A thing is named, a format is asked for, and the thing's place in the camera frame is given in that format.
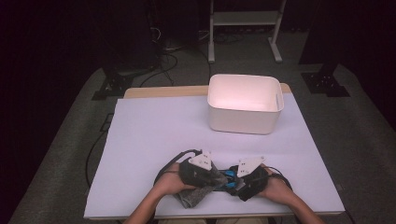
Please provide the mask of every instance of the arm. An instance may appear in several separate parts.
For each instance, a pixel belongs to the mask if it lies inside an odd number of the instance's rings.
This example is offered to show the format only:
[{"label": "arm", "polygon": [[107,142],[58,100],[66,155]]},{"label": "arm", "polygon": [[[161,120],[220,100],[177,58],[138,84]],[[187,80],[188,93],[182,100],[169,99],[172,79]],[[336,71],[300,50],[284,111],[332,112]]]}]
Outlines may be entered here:
[{"label": "arm", "polygon": [[178,163],[174,163],[155,183],[143,201],[136,207],[124,224],[147,223],[154,213],[161,198],[167,194],[176,194],[183,189],[193,189],[193,186],[185,185],[178,176]]},{"label": "arm", "polygon": [[287,205],[303,223],[324,224],[324,221],[280,179],[270,178],[267,187],[259,195],[275,203]]}]

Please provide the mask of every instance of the dark background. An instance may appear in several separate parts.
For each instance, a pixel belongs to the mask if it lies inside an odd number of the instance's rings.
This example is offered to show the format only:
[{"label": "dark background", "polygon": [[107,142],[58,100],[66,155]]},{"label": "dark background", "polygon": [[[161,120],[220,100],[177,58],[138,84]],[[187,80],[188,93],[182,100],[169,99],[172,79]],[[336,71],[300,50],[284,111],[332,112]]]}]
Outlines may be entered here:
[{"label": "dark background", "polygon": [[[168,1],[156,10],[177,8],[180,2]],[[147,5],[156,1],[144,2]],[[276,5],[276,1],[268,1],[267,5],[262,2],[219,0],[216,7],[218,10],[251,10]],[[126,4],[126,1],[113,3]],[[198,7],[199,29],[207,29],[209,1],[197,1],[194,5]],[[305,31],[310,28],[301,63],[324,63],[329,57],[339,59],[358,77],[395,128],[394,8],[391,1],[385,0],[289,0],[281,29]],[[77,0],[0,0],[3,104],[0,223],[6,223],[18,205],[85,81],[102,67],[103,61],[117,62],[119,56],[128,60],[125,53],[131,53],[122,52],[122,46],[121,49],[113,46],[115,51],[109,48],[101,33],[103,28],[97,27],[120,24],[108,23],[108,20],[95,24],[90,10],[95,9]],[[164,16],[154,15],[157,16],[155,22],[172,26]],[[129,22],[141,25],[141,22]],[[125,28],[121,26],[118,32],[122,33],[122,29]],[[121,41],[118,36],[108,39],[118,43],[117,40]]]}]

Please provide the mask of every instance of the gray cloth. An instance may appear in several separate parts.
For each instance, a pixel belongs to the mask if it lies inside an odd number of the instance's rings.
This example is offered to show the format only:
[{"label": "gray cloth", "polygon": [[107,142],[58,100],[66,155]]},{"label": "gray cloth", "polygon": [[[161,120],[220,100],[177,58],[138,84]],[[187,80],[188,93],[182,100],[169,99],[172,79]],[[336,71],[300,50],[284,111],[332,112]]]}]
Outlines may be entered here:
[{"label": "gray cloth", "polygon": [[201,189],[184,189],[180,193],[175,194],[175,197],[185,208],[195,207],[206,196],[206,194],[228,182],[227,178],[218,170],[218,168],[216,168],[213,162],[212,170],[210,172],[215,186],[205,186]]}]

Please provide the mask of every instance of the hand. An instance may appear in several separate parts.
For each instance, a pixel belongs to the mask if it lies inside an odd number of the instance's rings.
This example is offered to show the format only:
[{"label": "hand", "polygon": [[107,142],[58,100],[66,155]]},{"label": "hand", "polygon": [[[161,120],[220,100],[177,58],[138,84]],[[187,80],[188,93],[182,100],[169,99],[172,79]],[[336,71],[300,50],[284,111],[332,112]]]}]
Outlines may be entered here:
[{"label": "hand", "polygon": [[[269,168],[265,168],[265,170],[269,175],[273,173]],[[268,179],[266,188],[258,195],[275,203],[283,204],[290,204],[291,201],[296,197],[294,192],[289,189],[283,180],[274,177]]]},{"label": "hand", "polygon": [[185,185],[178,175],[179,163],[173,163],[158,179],[155,183],[153,190],[157,191],[159,194],[176,194],[181,192],[183,189],[195,189],[194,186]]}]

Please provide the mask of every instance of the white plastic bin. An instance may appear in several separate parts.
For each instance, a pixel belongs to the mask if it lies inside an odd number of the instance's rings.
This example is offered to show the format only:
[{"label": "white plastic bin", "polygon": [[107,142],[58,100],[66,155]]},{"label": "white plastic bin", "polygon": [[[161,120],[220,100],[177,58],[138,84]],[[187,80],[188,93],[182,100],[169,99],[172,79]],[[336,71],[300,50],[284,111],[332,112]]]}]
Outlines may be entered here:
[{"label": "white plastic bin", "polygon": [[231,133],[271,133],[284,107],[274,77],[217,74],[207,95],[209,126]]}]

